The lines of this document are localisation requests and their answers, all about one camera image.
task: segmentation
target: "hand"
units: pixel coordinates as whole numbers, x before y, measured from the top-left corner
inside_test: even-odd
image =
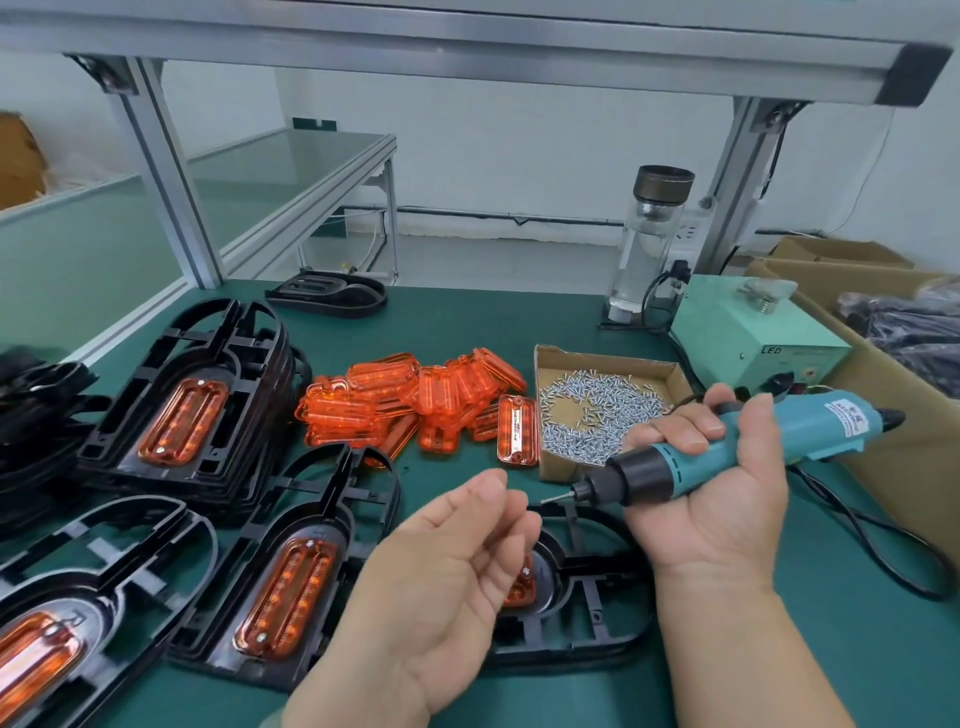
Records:
[[[730,387],[714,384],[703,404],[684,405],[631,429],[624,449],[665,441],[681,452],[701,453],[708,440],[718,440],[725,433],[710,408],[734,399]],[[678,574],[772,588],[787,485],[770,395],[758,395],[744,405],[739,429],[737,467],[689,496],[626,509],[627,524],[658,578]]]
[[[423,506],[371,554],[284,728],[426,725],[476,678],[539,535],[500,470]]]

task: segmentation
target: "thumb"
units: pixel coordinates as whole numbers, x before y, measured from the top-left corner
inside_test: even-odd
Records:
[[[740,413],[739,429],[736,459],[740,467],[761,483],[785,481],[783,443],[773,397],[762,394],[748,401]]]
[[[481,473],[470,496],[437,529],[444,556],[469,559],[494,532],[507,505],[507,484],[494,472]]]

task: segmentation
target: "floor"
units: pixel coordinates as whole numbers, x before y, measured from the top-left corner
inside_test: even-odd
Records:
[[[310,238],[304,244],[307,264],[316,270],[357,265],[371,248],[371,238]],[[422,288],[472,288],[539,293],[607,293],[616,264],[612,246],[543,243],[534,240],[473,240],[459,237],[401,235],[396,257],[398,285]],[[372,269],[390,270],[384,250]],[[296,254],[286,256],[261,276],[285,280],[299,269]]]

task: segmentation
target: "white wall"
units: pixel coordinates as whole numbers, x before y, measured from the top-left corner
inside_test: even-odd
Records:
[[[687,167],[705,195],[727,136],[726,97],[277,69],[289,115],[344,131],[395,133],[402,205],[622,219],[640,164]],[[888,111],[832,104],[791,124],[759,226],[822,227],[863,170]],[[377,200],[365,190],[364,197]],[[569,239],[568,230],[450,218],[409,232]],[[579,229],[610,242],[616,231]]]
[[[960,273],[960,218],[953,217],[960,173],[958,112],[960,61],[954,56],[923,106],[897,110],[883,154],[837,236],[878,240],[920,267]],[[850,200],[834,227],[852,205]]]
[[[272,68],[170,61],[163,88],[190,156],[284,125]],[[64,56],[0,50],[0,109],[22,114],[60,182],[132,171],[107,96]]]

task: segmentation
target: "glass bottle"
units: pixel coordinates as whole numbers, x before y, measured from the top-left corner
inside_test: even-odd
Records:
[[[648,291],[653,297],[650,287],[666,264],[693,179],[688,170],[658,164],[642,166],[637,172],[607,300],[611,321],[639,323],[644,298]]]

